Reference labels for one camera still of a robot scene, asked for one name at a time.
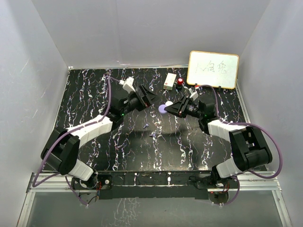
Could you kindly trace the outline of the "white earbud charging case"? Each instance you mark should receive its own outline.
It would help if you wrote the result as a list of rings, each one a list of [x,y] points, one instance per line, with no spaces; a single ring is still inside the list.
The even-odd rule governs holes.
[[[173,104],[173,102],[171,102],[171,101],[167,101],[167,102],[165,103],[166,106],[169,106],[169,105],[172,105],[172,104]]]

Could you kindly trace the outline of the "purple round earbud case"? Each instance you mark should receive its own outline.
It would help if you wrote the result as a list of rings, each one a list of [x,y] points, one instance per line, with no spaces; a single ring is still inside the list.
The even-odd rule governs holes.
[[[160,114],[166,114],[167,111],[165,110],[167,106],[165,104],[161,104],[159,107],[158,107],[158,111]]]

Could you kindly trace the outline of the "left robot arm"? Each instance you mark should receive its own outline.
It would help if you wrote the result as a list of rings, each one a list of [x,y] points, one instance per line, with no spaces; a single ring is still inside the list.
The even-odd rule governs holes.
[[[59,174],[80,179],[88,189],[97,185],[98,177],[92,167],[78,159],[79,149],[118,128],[126,114],[134,110],[142,111],[158,100],[158,96],[143,85],[129,92],[110,93],[109,98],[109,107],[104,114],[75,127],[56,127],[41,153],[41,159]]]

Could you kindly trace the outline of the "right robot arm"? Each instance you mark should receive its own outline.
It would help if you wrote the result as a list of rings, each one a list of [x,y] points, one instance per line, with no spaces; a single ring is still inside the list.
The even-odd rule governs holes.
[[[214,103],[200,101],[196,105],[190,98],[184,96],[166,106],[164,110],[180,118],[187,115],[197,118],[202,132],[219,137],[231,145],[232,157],[213,166],[209,176],[191,177],[190,180],[194,182],[221,188],[232,176],[272,162],[272,153],[261,130],[255,126],[221,122],[215,114]]]

